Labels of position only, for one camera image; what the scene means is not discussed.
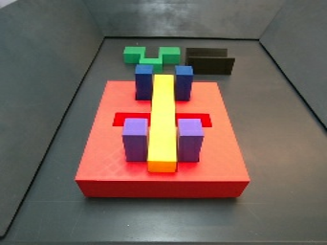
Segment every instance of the yellow long block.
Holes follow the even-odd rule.
[[[175,172],[176,154],[174,75],[155,75],[148,141],[148,171]]]

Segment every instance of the red base platform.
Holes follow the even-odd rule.
[[[115,114],[151,112],[151,101],[136,101],[132,81],[107,83],[75,181],[88,197],[238,197],[250,175],[215,82],[194,82],[191,101],[176,102],[176,113],[210,114],[198,163],[178,163],[175,173],[150,173],[147,163],[126,161],[122,126]]]

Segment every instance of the purple cube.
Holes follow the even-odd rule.
[[[148,120],[126,119],[123,143],[128,162],[147,162],[148,152]]]
[[[178,161],[199,162],[199,152],[203,142],[201,119],[179,120]]]

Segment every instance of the green l-shaped block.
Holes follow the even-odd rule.
[[[164,64],[179,64],[180,63],[180,48],[178,47],[160,47],[159,57],[146,57],[146,47],[126,47],[124,50],[124,62],[127,64],[143,64],[154,65],[154,72],[163,72]]]

